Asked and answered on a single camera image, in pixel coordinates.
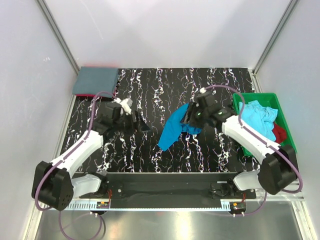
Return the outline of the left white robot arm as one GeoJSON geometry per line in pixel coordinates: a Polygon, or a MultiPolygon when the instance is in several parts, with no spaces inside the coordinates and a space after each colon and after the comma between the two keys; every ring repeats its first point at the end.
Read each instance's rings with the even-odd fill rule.
{"type": "Polygon", "coordinates": [[[41,161],[35,168],[31,196],[40,211],[64,210],[78,197],[93,194],[103,198],[108,193],[106,178],[99,173],[74,177],[77,169],[114,133],[133,135],[150,131],[141,114],[131,110],[128,103],[109,102],[94,118],[82,137],[62,155],[50,162],[41,161]]]}

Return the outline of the dark red t shirt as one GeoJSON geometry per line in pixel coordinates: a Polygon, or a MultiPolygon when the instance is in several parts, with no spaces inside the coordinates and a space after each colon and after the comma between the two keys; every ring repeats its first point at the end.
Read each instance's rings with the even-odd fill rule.
{"type": "Polygon", "coordinates": [[[275,122],[273,123],[273,129],[272,132],[275,136],[275,142],[278,144],[283,143],[287,139],[287,132],[284,128],[276,124],[275,122]]]}

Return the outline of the light cyan t shirt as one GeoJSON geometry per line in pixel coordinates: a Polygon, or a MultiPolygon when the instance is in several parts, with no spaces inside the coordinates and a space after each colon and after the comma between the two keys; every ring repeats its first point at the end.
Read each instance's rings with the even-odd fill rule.
{"type": "Polygon", "coordinates": [[[258,100],[253,100],[244,105],[241,119],[261,135],[275,142],[276,137],[272,130],[277,116],[277,109],[262,106],[258,100]]]}

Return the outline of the left aluminium frame post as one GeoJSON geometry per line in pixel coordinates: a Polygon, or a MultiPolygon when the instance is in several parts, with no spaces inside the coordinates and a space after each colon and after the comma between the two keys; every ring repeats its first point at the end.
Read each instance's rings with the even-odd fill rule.
{"type": "Polygon", "coordinates": [[[77,64],[65,38],[63,37],[60,28],[53,16],[53,14],[50,11],[50,8],[48,7],[45,0],[35,0],[36,4],[38,5],[41,13],[43,14],[46,22],[48,23],[54,37],[56,38],[61,50],[63,51],[65,57],[67,58],[69,64],[71,65],[73,71],[76,75],[79,74],[80,67],[77,64]]]}

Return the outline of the right aluminium frame post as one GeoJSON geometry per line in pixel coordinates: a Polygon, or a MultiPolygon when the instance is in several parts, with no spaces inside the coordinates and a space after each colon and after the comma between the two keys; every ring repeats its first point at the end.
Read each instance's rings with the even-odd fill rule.
{"type": "Polygon", "coordinates": [[[292,13],[294,12],[295,8],[299,4],[299,0],[290,0],[288,5],[286,6],[282,16],[280,17],[274,31],[271,34],[264,50],[262,51],[261,56],[259,57],[257,63],[255,64],[254,68],[252,69],[253,75],[257,75],[260,68],[262,67],[263,63],[267,59],[268,55],[270,54],[271,50],[273,49],[275,43],[277,42],[278,38],[280,37],[282,31],[284,30],[287,22],[289,21],[292,13]]]}

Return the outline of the green plastic bin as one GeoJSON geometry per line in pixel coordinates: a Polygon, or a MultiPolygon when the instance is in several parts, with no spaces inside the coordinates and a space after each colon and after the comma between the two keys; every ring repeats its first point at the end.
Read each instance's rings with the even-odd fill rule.
{"type": "Polygon", "coordinates": [[[285,115],[275,93],[243,93],[241,118],[269,140],[296,149],[285,115]]]}

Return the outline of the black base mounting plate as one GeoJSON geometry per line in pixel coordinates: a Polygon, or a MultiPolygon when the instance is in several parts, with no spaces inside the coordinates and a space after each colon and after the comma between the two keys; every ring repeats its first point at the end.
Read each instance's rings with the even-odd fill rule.
{"type": "Polygon", "coordinates": [[[253,189],[238,191],[231,180],[235,173],[108,173],[105,195],[86,194],[78,199],[96,200],[253,200],[253,189]]]}

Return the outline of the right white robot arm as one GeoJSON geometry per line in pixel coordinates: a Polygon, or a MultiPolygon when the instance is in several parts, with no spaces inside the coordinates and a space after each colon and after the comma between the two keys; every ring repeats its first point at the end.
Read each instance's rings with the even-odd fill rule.
{"type": "Polygon", "coordinates": [[[240,172],[227,185],[230,197],[239,198],[250,189],[262,189],[270,195],[276,195],[280,191],[286,192],[286,188],[295,180],[299,182],[298,188],[290,193],[302,190],[303,180],[295,149],[291,145],[281,146],[254,130],[233,110],[222,107],[212,92],[201,89],[189,104],[181,122],[195,128],[216,128],[241,144],[258,160],[258,170],[240,172]]]}

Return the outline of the aluminium frame post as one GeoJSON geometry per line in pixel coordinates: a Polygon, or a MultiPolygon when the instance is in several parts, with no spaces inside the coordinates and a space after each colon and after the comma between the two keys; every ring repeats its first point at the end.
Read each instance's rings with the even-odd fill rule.
{"type": "Polygon", "coordinates": [[[257,63],[255,64],[254,68],[252,69],[253,75],[257,75],[260,68],[262,67],[263,63],[267,59],[268,55],[270,54],[271,50],[273,49],[275,43],[277,42],[278,38],[280,37],[282,31],[284,30],[287,22],[289,21],[292,13],[294,12],[295,8],[299,4],[299,0],[290,0],[288,5],[286,6],[282,16],[280,17],[274,31],[271,34],[264,50],[262,51],[261,56],[259,57],[257,63]]]}
{"type": "Polygon", "coordinates": [[[36,4],[38,5],[41,13],[43,14],[46,22],[48,23],[54,37],[56,38],[61,50],[63,51],[65,57],[67,58],[69,64],[71,65],[73,71],[76,75],[79,74],[80,67],[77,64],[65,38],[63,37],[60,28],[53,16],[53,14],[50,11],[50,8],[48,7],[45,0],[35,0],[36,4]]]}

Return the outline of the bright blue t shirt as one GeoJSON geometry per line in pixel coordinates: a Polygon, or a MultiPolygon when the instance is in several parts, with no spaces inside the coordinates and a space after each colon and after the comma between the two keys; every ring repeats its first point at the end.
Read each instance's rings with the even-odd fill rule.
{"type": "Polygon", "coordinates": [[[184,104],[174,111],[166,121],[158,146],[162,151],[167,151],[175,142],[179,140],[181,133],[189,133],[191,135],[198,135],[202,129],[182,123],[185,114],[187,113],[189,104],[184,104]]]}

